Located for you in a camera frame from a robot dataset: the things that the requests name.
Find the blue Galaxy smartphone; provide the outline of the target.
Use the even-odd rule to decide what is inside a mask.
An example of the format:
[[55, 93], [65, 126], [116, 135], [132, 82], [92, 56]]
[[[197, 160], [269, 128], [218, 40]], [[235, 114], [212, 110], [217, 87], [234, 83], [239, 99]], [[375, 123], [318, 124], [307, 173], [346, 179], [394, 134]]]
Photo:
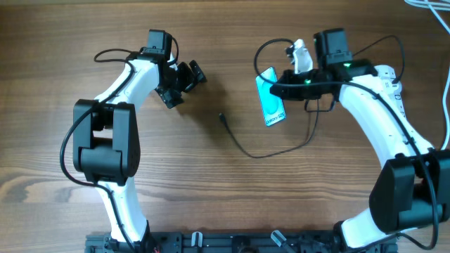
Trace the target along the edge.
[[274, 67], [269, 67], [260, 76], [256, 76], [255, 83], [259, 94], [259, 100], [262, 107], [262, 114], [264, 123], [270, 127], [286, 118], [283, 101], [270, 92], [272, 83], [264, 80], [268, 79], [271, 82], [277, 81], [277, 76]]

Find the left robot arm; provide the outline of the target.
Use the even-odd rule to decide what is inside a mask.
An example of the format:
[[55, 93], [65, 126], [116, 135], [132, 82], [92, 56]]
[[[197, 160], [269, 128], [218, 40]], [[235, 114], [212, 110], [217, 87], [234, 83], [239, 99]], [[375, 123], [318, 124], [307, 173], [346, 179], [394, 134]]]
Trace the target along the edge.
[[94, 99], [80, 99], [73, 108], [73, 165], [85, 176], [83, 186], [96, 188], [105, 205], [111, 231], [86, 237], [86, 252], [160, 252], [141, 211], [134, 176], [141, 146], [136, 113], [155, 91], [167, 108], [183, 103], [207, 78], [195, 60], [179, 63], [172, 53], [176, 39], [164, 30], [150, 30], [147, 44], [120, 59], [122, 74]]

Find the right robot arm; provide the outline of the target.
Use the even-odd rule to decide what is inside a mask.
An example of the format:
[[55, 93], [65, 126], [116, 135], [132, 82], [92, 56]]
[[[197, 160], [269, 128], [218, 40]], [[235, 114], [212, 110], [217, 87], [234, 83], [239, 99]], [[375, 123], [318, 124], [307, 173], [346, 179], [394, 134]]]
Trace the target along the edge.
[[359, 124], [381, 166], [367, 209], [336, 224], [339, 249], [361, 252], [427, 226], [434, 247], [440, 223], [449, 220], [449, 151], [434, 148], [411, 126], [390, 89], [394, 78], [355, 58], [343, 29], [316, 33], [314, 47], [310, 56], [302, 40], [289, 41], [292, 69], [271, 93], [306, 102], [331, 95]]

